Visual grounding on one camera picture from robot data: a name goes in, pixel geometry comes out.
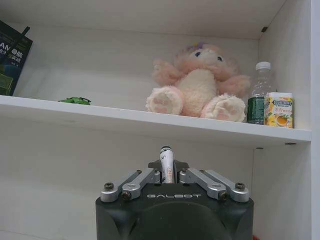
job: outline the shelf board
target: shelf board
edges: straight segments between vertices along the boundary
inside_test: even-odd
[[[242,122],[0,96],[0,116],[71,127],[236,147],[311,141],[311,132]]]
[[[1,1],[0,16],[2,21],[40,26],[259,39],[284,2],[10,0]]]

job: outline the white cabinet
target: white cabinet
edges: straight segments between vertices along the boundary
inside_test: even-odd
[[[147,167],[163,145],[245,183],[261,240],[320,239],[319,9],[315,0],[0,2],[1,20],[30,25],[33,40],[15,97],[0,96],[0,239],[94,240],[103,184]],[[153,59],[194,42],[222,47],[250,76],[270,61],[274,90],[295,98],[296,129],[145,112]],[[57,102],[72,96],[94,106]]]

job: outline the metal bracket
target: metal bracket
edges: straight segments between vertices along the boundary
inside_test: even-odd
[[[141,171],[130,173],[129,176],[124,177],[123,179],[114,183],[111,189],[103,189],[100,193],[101,201],[105,203],[111,203],[117,200],[119,194],[122,192],[122,186],[134,180],[140,173]]]
[[[160,183],[160,172],[153,168],[146,168],[131,182],[122,186],[122,197],[132,200],[140,197],[141,190],[146,184]]]
[[[249,190],[244,184],[236,184],[213,170],[206,170],[203,174],[208,178],[225,185],[232,200],[240,203],[246,203],[249,201]]]
[[[213,181],[195,168],[183,169],[180,172],[180,183],[196,183],[206,190],[207,195],[213,199],[225,201],[228,198],[226,187],[223,184]]]

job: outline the dark book cover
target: dark book cover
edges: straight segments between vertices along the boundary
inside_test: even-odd
[[[20,35],[21,33],[0,21],[0,59]],[[24,36],[0,65],[0,95],[12,96],[14,94],[32,43]]]

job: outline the white tube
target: white tube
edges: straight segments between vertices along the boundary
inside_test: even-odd
[[[169,146],[163,146],[160,150],[160,161],[162,164],[162,182],[174,183],[174,153]]]

